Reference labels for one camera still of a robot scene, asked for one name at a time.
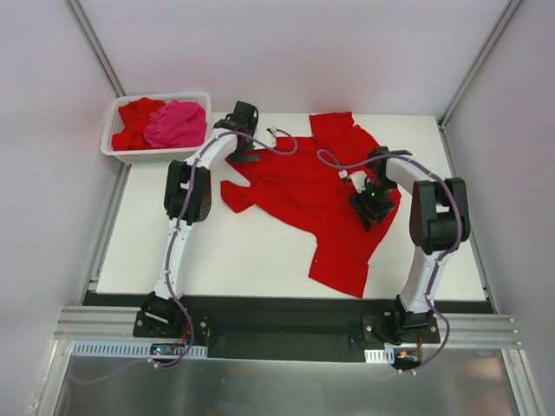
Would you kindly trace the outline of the red t shirt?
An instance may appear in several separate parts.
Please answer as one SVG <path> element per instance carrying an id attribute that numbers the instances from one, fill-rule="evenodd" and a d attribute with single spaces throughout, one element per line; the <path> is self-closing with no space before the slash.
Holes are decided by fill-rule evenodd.
<path id="1" fill-rule="evenodd" d="M 274 218 L 317 240 L 310 266 L 313 280 L 346 295 L 362 297 L 369 259 L 385 238 L 396 211 L 369 230 L 349 203 L 353 185 L 342 182 L 337 170 L 317 158 L 326 149 L 345 164 L 361 161 L 377 147 L 374 137 L 358 126 L 352 113 L 316 114 L 310 117 L 312 135 L 300 137 L 291 156 L 291 140 L 277 139 L 277 151 L 261 150 L 255 163 L 235 163 L 233 168 L 249 181 L 241 186 L 224 180 L 220 195 L 240 213 L 257 206 Z"/>
<path id="2" fill-rule="evenodd" d="M 144 132 L 150 124 L 150 115 L 164 107 L 166 103 L 142 97 L 118 108 L 124 128 L 112 136 L 112 148 L 115 151 L 150 150 L 151 145 L 145 140 Z"/>

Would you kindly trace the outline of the white plastic basket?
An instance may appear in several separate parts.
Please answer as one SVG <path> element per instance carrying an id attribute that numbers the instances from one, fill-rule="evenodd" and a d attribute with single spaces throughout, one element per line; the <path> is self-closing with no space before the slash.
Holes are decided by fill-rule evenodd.
<path id="1" fill-rule="evenodd" d="M 185 159 L 192 155 L 196 150 L 196 146 L 174 147 L 165 149 L 136 149 L 136 150 L 118 150 L 113 145 L 113 138 L 116 134 L 122 133 L 127 124 L 121 118 L 120 109 L 127 104 L 134 104 L 136 101 L 149 99 L 151 101 L 163 101 L 169 104 L 172 101 L 194 102 L 205 110 L 206 113 L 206 134 L 207 138 L 211 131 L 212 118 L 212 101 L 208 93 L 205 92 L 189 92 L 189 93 L 172 93 L 172 94 L 140 94 L 128 95 L 117 98 L 111 104 L 108 110 L 108 117 L 103 128 L 101 136 L 101 152 L 107 156 L 113 156 L 119 161 L 127 164 L 137 163 L 154 163 L 169 161 L 172 159 Z"/>

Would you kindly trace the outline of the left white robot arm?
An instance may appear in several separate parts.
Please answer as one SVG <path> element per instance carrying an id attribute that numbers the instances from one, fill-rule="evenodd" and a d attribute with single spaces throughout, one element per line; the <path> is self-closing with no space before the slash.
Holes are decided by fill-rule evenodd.
<path id="1" fill-rule="evenodd" d="M 251 139 L 258 119 L 254 105 L 237 101 L 192 156 L 170 163 L 164 194 L 168 216 L 166 255 L 156 284 L 135 318 L 134 336 L 177 338 L 193 327 L 187 321 L 181 297 L 185 294 L 186 257 L 212 207 L 212 169 L 227 157 L 236 161 L 257 159 L 245 153 L 253 149 Z"/>

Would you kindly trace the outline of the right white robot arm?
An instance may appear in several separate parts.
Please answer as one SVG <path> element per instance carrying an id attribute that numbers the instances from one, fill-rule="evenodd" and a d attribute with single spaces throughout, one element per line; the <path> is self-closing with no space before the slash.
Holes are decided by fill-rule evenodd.
<path id="1" fill-rule="evenodd" d="M 445 265 L 467 241 L 470 221 L 467 187 L 461 178 L 444 179 L 413 158 L 412 153 L 379 146 L 361 171 L 349 175 L 356 192 L 349 202 L 365 230 L 382 223 L 395 207 L 392 192 L 411 196 L 409 235 L 415 247 L 408 279 L 389 315 L 372 325 L 375 338 L 400 345 L 429 330 L 434 298 Z"/>

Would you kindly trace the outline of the pink t shirt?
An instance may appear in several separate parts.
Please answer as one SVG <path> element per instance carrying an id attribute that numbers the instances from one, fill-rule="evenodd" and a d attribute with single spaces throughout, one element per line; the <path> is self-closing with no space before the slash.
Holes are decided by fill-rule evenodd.
<path id="1" fill-rule="evenodd" d="M 197 147 L 204 143 L 206 129 L 200 104 L 174 100 L 149 116 L 144 139 L 154 149 Z"/>

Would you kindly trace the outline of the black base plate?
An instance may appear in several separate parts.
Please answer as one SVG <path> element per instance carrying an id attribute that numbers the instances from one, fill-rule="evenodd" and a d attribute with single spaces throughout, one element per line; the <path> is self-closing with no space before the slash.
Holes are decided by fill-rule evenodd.
<path id="1" fill-rule="evenodd" d="M 136 307 L 135 337 L 187 340 L 211 358 L 361 362 L 388 344 L 440 342 L 432 313 L 404 313 L 393 300 L 89 293 L 84 303 Z"/>

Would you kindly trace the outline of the left aluminium frame post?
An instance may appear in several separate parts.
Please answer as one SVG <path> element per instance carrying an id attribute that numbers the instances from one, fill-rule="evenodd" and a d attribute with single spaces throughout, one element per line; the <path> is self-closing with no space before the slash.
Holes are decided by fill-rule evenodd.
<path id="1" fill-rule="evenodd" d="M 75 24 L 82 34 L 85 43 L 88 45 L 96 63 L 104 75 L 110 89 L 116 98 L 125 96 L 126 90 L 114 70 L 114 66 L 109 60 L 108 54 L 104 49 L 100 37 L 96 34 L 95 28 L 91 23 L 82 2 L 79 0 L 65 0 L 64 3 L 73 17 Z"/>

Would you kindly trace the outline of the aluminium frame post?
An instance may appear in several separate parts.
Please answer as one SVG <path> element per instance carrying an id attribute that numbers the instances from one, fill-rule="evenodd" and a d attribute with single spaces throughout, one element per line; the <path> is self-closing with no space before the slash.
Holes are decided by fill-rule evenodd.
<path id="1" fill-rule="evenodd" d="M 96 63 L 104 75 L 110 89 L 116 98 L 125 96 L 126 90 L 114 70 L 114 66 L 109 60 L 108 54 L 104 49 L 100 37 L 96 34 L 95 28 L 91 23 L 82 2 L 79 0 L 65 0 L 64 3 L 73 17 L 75 24 L 82 34 L 85 43 L 88 45 Z"/>
<path id="2" fill-rule="evenodd" d="M 445 130 L 447 124 L 453 118 L 457 108 L 467 94 L 468 89 L 473 85 L 473 82 L 486 65 L 489 57 L 494 52 L 510 23 L 525 3 L 525 0 L 510 0 L 504 5 L 492 28 L 488 32 L 485 41 L 480 46 L 477 55 L 472 60 L 467 72 L 464 74 L 459 86 L 456 88 L 453 97 L 447 104 L 445 111 L 437 120 L 438 128 L 441 132 Z"/>

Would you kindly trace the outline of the right aluminium frame post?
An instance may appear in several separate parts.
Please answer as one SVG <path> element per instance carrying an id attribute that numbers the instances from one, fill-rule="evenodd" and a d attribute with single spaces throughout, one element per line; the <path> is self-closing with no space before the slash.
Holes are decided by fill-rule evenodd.
<path id="1" fill-rule="evenodd" d="M 459 86 L 456 88 L 453 97 L 447 104 L 445 111 L 437 120 L 438 128 L 441 132 L 445 130 L 447 124 L 453 118 L 457 108 L 467 94 L 468 89 L 473 85 L 473 82 L 486 65 L 489 57 L 494 52 L 510 23 L 525 3 L 525 0 L 510 0 L 504 5 L 492 28 L 488 32 L 485 41 L 480 46 L 477 55 L 472 60 L 467 72 L 464 74 Z"/>

